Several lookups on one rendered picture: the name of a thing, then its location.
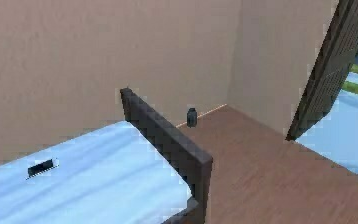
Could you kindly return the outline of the small dark grey bin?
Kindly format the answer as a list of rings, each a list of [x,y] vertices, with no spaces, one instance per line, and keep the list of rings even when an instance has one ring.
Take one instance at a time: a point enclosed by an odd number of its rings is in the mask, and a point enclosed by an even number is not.
[[[197,111],[195,108],[190,108],[187,112],[187,126],[195,127],[197,125]]]

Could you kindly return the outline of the dark wooden bed pale blue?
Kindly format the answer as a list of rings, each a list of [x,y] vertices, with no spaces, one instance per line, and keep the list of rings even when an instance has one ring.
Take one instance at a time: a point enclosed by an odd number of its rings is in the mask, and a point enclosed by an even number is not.
[[[0,224],[205,224],[212,156],[120,95],[124,120],[0,165]]]

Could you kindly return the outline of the black remote control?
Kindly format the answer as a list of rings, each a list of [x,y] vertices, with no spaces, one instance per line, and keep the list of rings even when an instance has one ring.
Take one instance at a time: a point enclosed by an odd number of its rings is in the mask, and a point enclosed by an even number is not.
[[[49,159],[49,160],[46,160],[46,161],[43,161],[39,164],[36,164],[32,167],[29,167],[28,168],[28,176],[29,177],[32,177],[32,176],[35,176],[39,173],[42,173],[46,170],[49,170],[51,168],[54,167],[54,162],[52,159]]]

